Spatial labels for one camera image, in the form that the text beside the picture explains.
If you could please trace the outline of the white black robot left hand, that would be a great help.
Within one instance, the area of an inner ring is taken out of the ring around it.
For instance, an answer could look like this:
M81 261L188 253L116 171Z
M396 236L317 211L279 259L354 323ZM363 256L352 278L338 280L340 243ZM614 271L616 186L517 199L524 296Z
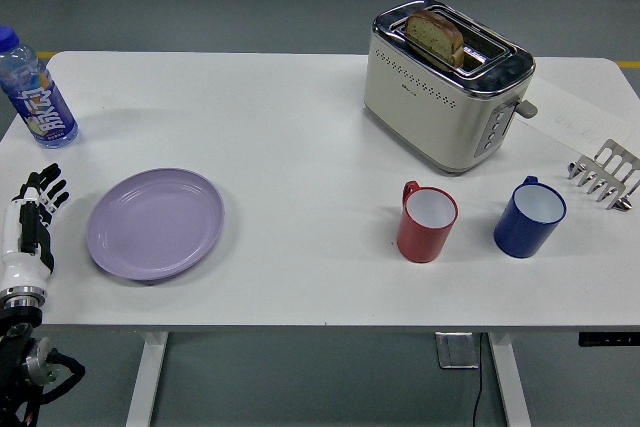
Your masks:
M1 241L3 302L45 302L55 265L49 227L54 213L69 198L61 174L56 163L30 173L6 207Z

